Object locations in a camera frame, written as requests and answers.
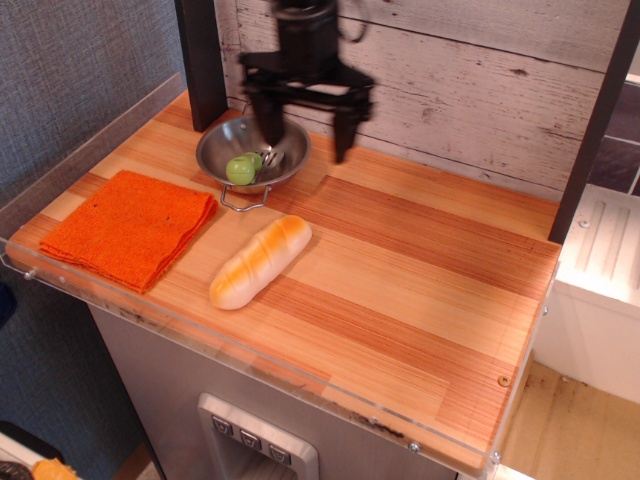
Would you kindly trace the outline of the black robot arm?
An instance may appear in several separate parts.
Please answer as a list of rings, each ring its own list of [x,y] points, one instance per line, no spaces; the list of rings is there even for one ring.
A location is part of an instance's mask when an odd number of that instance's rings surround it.
[[[358,127],[370,119],[369,75],[339,58],[336,1],[273,1],[279,49],[243,53],[243,87],[263,139],[271,146],[284,137],[286,105],[334,115],[335,161],[345,160]]]

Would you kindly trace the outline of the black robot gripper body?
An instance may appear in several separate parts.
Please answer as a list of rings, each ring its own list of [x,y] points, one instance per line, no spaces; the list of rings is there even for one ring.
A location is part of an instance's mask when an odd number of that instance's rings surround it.
[[[371,116],[374,80],[339,58],[336,9],[273,9],[278,49],[239,56],[243,87],[260,120],[279,120],[286,104]]]

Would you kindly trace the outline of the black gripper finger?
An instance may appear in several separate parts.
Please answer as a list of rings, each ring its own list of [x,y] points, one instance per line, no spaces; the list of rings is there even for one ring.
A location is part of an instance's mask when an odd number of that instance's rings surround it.
[[[282,104],[263,92],[250,92],[249,100],[264,140],[270,146],[277,145],[285,135]]]
[[[362,111],[357,108],[338,109],[334,114],[335,161],[342,163],[349,149],[354,145],[355,136],[363,121]]]

